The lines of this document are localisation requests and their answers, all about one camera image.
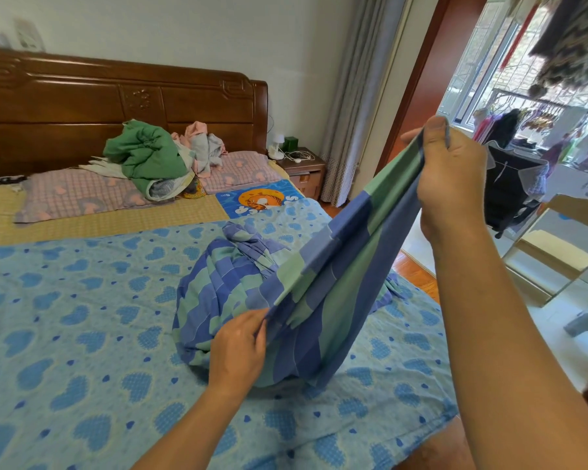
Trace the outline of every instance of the green blanket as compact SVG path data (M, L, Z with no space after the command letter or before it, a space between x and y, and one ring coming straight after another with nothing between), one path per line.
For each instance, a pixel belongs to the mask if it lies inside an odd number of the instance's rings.
M144 196L153 180L179 178L188 172L170 134L139 120L129 120L121 135L107 140L103 155L121 164L122 173Z

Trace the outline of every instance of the hand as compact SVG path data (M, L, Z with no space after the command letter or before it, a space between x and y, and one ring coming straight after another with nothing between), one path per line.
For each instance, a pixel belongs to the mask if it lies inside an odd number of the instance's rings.
M259 377L266 357L267 308L225 323L211 343L209 385L213 393L241 403Z
M451 128L447 149L446 129L444 117L431 117L424 126L424 168L418 199L423 206L421 229L431 243L457 227L485 228L486 147ZM419 132L412 130L400 139L408 143Z

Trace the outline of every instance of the pink checkered pillowcase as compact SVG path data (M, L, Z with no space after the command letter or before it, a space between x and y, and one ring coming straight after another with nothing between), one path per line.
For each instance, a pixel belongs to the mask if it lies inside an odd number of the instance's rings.
M133 181L69 168L32 175L22 182L26 201L13 222L39 222L117 209L149 207Z
M222 166L211 168L209 178L201 178L207 194L262 186L282 180L268 165L268 157L256 151L234 151L222 157Z

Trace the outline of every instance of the bedside table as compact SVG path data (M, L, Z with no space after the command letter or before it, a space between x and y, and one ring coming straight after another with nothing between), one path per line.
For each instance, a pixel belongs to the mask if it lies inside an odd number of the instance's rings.
M278 160L277 164L290 175L290 181L307 198L320 199L322 182L325 180L327 164L310 149L298 147L300 151L311 153L314 160L302 160L300 163L292 162L287 158Z

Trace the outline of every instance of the wooden headboard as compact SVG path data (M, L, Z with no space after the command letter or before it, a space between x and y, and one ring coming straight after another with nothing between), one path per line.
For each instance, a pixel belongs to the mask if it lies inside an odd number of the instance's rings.
M199 120L229 151L266 153L268 86L223 70L0 51L0 176L102 156L132 118L179 133Z

